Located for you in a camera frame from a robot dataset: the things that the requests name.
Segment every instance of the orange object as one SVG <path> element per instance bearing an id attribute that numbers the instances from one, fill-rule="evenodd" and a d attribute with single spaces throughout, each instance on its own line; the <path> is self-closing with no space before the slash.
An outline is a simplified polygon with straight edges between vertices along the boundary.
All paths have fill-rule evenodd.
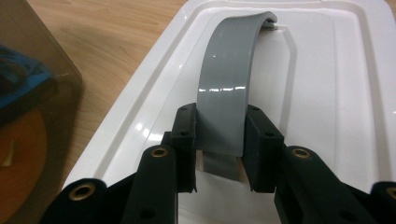
<path id="1" fill-rule="evenodd" d="M 0 128 L 0 223 L 23 205 L 44 168 L 47 133 L 38 109 Z"/>

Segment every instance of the gray tape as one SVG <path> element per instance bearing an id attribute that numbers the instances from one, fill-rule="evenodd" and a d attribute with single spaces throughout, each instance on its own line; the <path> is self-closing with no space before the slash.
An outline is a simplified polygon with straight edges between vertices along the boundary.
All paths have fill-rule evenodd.
<path id="1" fill-rule="evenodd" d="M 227 18 L 211 36 L 204 57 L 197 98 L 196 146 L 205 152 L 242 157 L 250 70 L 261 27 L 274 29 L 272 12 Z M 204 169 L 222 176 L 237 176 L 237 160 L 211 156 Z"/>

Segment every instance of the wooden table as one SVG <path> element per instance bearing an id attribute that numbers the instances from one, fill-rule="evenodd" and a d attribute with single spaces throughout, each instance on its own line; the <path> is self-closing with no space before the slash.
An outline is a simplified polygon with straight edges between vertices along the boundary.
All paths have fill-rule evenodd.
<path id="1" fill-rule="evenodd" d="M 185 0 L 28 2 L 84 82 L 74 138 L 64 167 L 65 180 L 128 80 Z M 396 0 L 387 2 L 396 14 Z"/>

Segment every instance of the white plastic tray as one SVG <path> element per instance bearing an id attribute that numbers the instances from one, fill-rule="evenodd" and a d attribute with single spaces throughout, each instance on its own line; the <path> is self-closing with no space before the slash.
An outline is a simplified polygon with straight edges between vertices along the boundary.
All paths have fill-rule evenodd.
<path id="1" fill-rule="evenodd" d="M 368 191 L 396 180 L 396 26 L 378 0 L 189 1 L 141 63 L 65 185 L 112 185 L 196 102 L 206 45 L 225 18 L 272 11 L 261 32 L 249 103 L 287 145 L 315 150 L 344 182 Z M 197 171 L 198 193 L 179 195 L 180 223 L 278 223 L 273 195 Z"/>

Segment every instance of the white plastic container lid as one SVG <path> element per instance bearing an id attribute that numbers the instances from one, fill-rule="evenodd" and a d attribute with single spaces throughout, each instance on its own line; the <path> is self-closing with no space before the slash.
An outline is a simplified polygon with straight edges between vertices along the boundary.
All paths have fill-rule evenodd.
<path id="1" fill-rule="evenodd" d="M 315 150 L 349 185 L 396 180 L 396 26 L 376 0 L 189 1 L 113 105 L 65 186 L 86 177 L 112 185 L 161 143 L 179 107 L 196 102 L 208 40 L 225 18 L 272 11 L 259 34 L 249 103 L 288 146 Z M 180 223 L 278 223 L 273 195 L 197 171 L 198 193 L 179 194 Z"/>

